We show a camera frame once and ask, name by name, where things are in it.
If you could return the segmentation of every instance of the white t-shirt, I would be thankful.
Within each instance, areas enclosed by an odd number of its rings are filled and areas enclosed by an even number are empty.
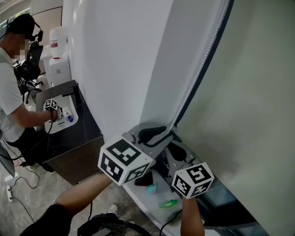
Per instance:
[[[15,142],[24,132],[24,128],[15,123],[10,116],[23,103],[14,75],[12,60],[0,48],[0,56],[4,56],[9,63],[0,62],[0,130],[4,140]]]

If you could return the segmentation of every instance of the teal object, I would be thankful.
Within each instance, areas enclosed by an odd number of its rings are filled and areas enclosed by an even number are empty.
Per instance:
[[[170,207],[173,207],[175,206],[176,204],[178,203],[178,200],[170,200],[170,201],[164,201],[164,202],[161,202],[159,204],[159,207],[160,208],[170,208]]]
[[[147,193],[150,195],[154,195],[158,192],[158,185],[159,183],[157,182],[156,184],[151,184],[150,186],[147,186]]]

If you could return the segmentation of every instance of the curved white panel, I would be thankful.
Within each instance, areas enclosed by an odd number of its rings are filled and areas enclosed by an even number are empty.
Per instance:
[[[141,122],[171,124],[223,20],[226,0],[174,0]]]
[[[294,1],[235,1],[177,126],[271,236],[295,232],[294,12]]]
[[[64,0],[72,78],[106,140],[139,124],[172,0]]]

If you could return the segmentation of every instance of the power strip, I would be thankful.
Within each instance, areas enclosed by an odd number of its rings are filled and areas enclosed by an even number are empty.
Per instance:
[[[11,188],[10,188],[9,185],[6,186],[6,191],[7,191],[8,200],[9,200],[10,202],[13,202],[13,201],[12,201],[12,195],[11,195]]]

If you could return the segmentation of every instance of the green object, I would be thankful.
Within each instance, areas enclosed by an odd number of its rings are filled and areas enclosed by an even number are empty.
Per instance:
[[[175,206],[176,204],[178,203],[178,200],[170,200],[170,201],[164,201],[164,202],[161,202],[159,204],[159,207],[160,208],[170,208],[170,207],[173,207]]]

